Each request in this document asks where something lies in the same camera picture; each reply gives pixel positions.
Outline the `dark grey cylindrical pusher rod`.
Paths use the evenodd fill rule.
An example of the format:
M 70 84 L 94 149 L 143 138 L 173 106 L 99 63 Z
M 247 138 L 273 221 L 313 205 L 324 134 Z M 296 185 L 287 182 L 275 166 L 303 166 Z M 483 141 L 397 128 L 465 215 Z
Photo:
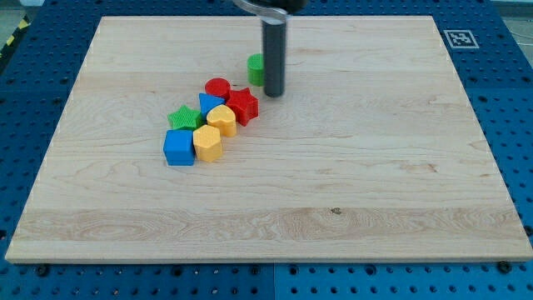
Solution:
M 262 21 L 264 93 L 278 98 L 285 92 L 286 24 Z

